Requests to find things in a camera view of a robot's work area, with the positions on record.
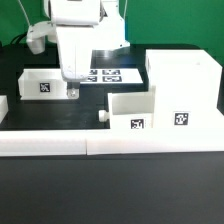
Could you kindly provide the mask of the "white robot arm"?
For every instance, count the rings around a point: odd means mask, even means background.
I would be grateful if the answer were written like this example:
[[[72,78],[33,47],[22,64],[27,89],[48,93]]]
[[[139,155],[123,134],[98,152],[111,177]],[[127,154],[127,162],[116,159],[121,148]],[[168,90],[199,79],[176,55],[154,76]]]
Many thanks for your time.
[[[50,20],[30,25],[26,43],[33,54],[45,51],[45,37],[57,43],[67,96],[78,99],[92,57],[108,58],[130,46],[119,0],[44,0],[44,10]]]

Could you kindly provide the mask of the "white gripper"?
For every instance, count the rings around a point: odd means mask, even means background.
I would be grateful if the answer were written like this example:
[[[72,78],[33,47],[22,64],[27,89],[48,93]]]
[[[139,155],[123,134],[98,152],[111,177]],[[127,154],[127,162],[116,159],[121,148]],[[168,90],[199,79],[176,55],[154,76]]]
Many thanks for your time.
[[[101,0],[43,0],[49,21],[28,29],[26,43],[33,54],[45,51],[45,37],[56,36],[62,78],[69,99],[79,98],[80,84],[89,74],[94,28],[100,23]]]

